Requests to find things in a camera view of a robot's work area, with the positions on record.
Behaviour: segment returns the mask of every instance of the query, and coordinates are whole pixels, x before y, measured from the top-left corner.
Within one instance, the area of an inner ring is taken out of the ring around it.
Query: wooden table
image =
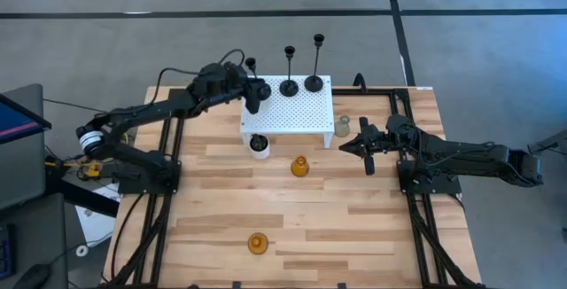
[[[170,89],[161,88],[158,100],[166,99]],[[153,91],[148,90],[146,102]],[[433,91],[409,88],[409,94],[417,126],[444,137]],[[376,155],[376,173],[365,176],[361,159],[338,150],[359,132],[360,116],[384,130],[391,114],[388,99],[334,97],[335,119],[348,115],[352,120],[348,137],[333,137],[331,148],[324,149],[322,136],[274,136],[266,160],[254,160],[242,144],[241,104],[219,105],[186,121],[183,177],[171,207],[159,286],[230,287],[232,281],[241,281],[243,287],[321,288],[339,282],[349,287],[421,287],[408,204],[394,167],[398,154]],[[161,126],[141,127],[135,147],[157,149]],[[290,171],[300,154],[311,166],[303,178]],[[135,198],[129,195],[120,203],[116,231]],[[138,245],[147,198],[125,227],[117,269]],[[448,196],[431,199],[442,245],[468,277],[480,281],[463,210]],[[268,236],[263,255],[247,248],[254,232]],[[431,280],[436,281],[426,247]],[[144,281],[151,273],[152,248],[149,253]]]

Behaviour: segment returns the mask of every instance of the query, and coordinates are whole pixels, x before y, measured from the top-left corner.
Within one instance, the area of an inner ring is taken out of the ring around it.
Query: keyboard
[[[16,273],[14,253],[14,229],[10,224],[0,224],[0,279]]]

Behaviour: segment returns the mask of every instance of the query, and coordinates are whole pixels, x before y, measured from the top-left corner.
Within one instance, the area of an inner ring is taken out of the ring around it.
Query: computer screen
[[[51,124],[0,94],[0,144],[51,129]]]

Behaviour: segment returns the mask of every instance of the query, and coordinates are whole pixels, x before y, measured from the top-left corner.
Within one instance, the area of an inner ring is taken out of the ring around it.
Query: white perforated platform
[[[330,76],[320,76],[322,89],[312,93],[303,85],[308,75],[292,75],[299,92],[291,98],[283,96],[279,90],[287,75],[258,77],[266,80],[272,95],[260,103],[260,110],[255,115],[246,110],[243,102],[240,134],[245,145],[248,145],[251,134],[322,134],[325,147],[330,147],[335,131]]]

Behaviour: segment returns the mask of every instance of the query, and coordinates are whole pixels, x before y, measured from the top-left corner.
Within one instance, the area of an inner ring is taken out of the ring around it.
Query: concrete floor
[[[567,0],[400,0],[403,9],[565,8]],[[388,9],[389,0],[0,0],[0,12],[146,12],[264,9]],[[433,86],[447,138],[511,147],[567,129],[567,17],[404,18],[417,85]],[[44,96],[109,109],[142,102],[165,66],[199,69],[242,48],[260,74],[281,74],[285,45],[293,71],[309,73],[311,37],[326,36],[321,74],[349,84],[403,85],[392,18],[0,20],[0,91],[32,82]],[[185,84],[171,74],[165,84]],[[91,113],[46,103],[46,143],[79,152],[74,129]],[[546,184],[520,189],[496,179],[462,178],[466,216],[483,282],[503,288],[560,288],[567,281],[565,159],[543,155]],[[68,243],[81,242],[68,210]],[[107,244],[71,258],[70,279],[94,285]]]

